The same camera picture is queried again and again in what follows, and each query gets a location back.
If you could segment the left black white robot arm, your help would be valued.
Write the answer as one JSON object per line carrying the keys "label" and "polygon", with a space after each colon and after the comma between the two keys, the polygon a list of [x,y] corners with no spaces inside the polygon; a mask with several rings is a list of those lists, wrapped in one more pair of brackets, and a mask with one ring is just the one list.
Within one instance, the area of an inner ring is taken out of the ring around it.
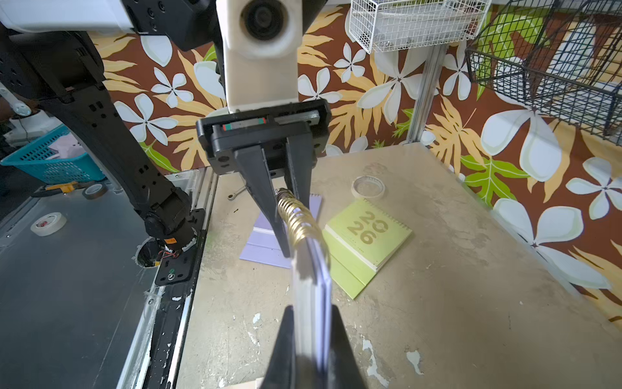
{"label": "left black white robot arm", "polygon": [[324,99],[299,101],[297,51],[323,8],[322,1],[4,1],[1,81],[74,131],[126,191],[147,233],[181,251],[195,236],[189,198],[141,149],[147,120],[129,129],[129,111],[111,101],[90,33],[168,37],[184,51],[214,45],[228,112],[199,121],[201,145],[217,173],[243,176],[289,255],[293,241],[272,181],[284,177],[297,199],[309,201],[330,108]]}

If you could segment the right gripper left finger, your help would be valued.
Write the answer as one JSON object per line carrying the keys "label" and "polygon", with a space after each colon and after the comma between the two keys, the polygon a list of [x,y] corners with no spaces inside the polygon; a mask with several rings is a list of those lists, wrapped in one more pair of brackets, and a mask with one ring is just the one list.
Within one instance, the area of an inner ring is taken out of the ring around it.
{"label": "right gripper left finger", "polygon": [[293,307],[287,306],[283,312],[275,346],[260,388],[293,388],[295,366],[294,313]]}

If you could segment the teal plastic basket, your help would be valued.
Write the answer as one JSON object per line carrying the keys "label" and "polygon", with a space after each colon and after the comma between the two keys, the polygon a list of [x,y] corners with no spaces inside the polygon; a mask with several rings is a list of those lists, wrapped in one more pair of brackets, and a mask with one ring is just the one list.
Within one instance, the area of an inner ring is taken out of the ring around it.
{"label": "teal plastic basket", "polygon": [[46,184],[100,181],[105,174],[70,130],[61,125],[1,160]]}

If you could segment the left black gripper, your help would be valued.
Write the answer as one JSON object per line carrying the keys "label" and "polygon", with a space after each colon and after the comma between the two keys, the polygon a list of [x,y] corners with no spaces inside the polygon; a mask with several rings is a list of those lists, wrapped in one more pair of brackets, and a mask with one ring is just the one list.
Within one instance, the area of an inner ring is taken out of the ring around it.
{"label": "left black gripper", "polygon": [[239,172],[243,176],[285,258],[290,257],[290,246],[270,170],[285,167],[287,149],[288,189],[309,207],[314,155],[324,152],[330,120],[329,103],[318,99],[203,118],[196,124],[210,166],[219,175]]}

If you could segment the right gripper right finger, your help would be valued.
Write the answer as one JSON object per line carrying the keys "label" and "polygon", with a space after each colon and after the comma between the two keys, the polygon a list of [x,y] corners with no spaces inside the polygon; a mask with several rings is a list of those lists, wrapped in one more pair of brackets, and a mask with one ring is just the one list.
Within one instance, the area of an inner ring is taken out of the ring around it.
{"label": "right gripper right finger", "polygon": [[325,388],[366,389],[337,306],[331,308],[330,350]]}

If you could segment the green 2026 desk calendar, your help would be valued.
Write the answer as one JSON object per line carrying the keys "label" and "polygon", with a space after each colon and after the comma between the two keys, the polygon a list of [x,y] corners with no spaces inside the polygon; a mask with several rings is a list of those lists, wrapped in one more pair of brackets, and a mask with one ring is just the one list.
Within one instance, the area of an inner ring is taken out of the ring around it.
{"label": "green 2026 desk calendar", "polygon": [[322,230],[332,280],[352,300],[366,288],[412,230],[366,199],[358,199]]}

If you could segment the clear round lid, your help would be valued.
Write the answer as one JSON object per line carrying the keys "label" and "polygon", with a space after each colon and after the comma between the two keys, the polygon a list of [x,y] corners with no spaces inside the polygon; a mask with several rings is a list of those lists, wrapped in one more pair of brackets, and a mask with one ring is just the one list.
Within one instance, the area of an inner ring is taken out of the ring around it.
{"label": "clear round lid", "polygon": [[360,176],[351,184],[351,192],[357,199],[380,199],[386,192],[386,186],[379,178]]}

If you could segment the silver wrench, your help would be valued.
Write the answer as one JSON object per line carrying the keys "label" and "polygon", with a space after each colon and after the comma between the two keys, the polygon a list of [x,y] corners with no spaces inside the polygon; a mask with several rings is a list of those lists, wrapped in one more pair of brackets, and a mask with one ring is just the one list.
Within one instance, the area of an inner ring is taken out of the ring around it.
{"label": "silver wrench", "polygon": [[228,200],[229,201],[235,200],[240,194],[242,194],[245,191],[246,191],[246,186],[239,188],[238,190],[228,195]]}

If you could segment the white tape roll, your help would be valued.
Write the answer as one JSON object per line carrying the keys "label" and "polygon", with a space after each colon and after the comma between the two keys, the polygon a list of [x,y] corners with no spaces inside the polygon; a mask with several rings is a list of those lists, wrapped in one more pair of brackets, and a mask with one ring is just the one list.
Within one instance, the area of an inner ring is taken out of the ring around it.
{"label": "white tape roll", "polygon": [[51,212],[36,220],[30,230],[39,237],[47,237],[57,233],[67,222],[67,218],[61,212]]}

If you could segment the purple 2026 calendar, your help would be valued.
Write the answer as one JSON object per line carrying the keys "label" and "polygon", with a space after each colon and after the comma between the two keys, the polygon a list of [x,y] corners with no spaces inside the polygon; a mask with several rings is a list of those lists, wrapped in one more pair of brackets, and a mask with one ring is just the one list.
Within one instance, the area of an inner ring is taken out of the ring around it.
{"label": "purple 2026 calendar", "polygon": [[291,191],[277,191],[293,269],[296,359],[317,374],[328,370],[331,326],[330,254],[311,211]]}
{"label": "purple 2026 calendar", "polygon": [[[317,220],[321,205],[322,196],[319,194],[311,194],[309,196],[309,211],[314,220]],[[262,213],[254,224],[253,232],[249,236],[249,240],[240,255],[240,259],[273,267],[292,268],[291,259],[283,255],[275,233],[267,218]],[[330,269],[330,259],[328,261],[328,264],[326,264],[326,261],[324,261],[324,264],[321,263],[320,269],[322,269],[324,273],[327,273],[328,269]]]}

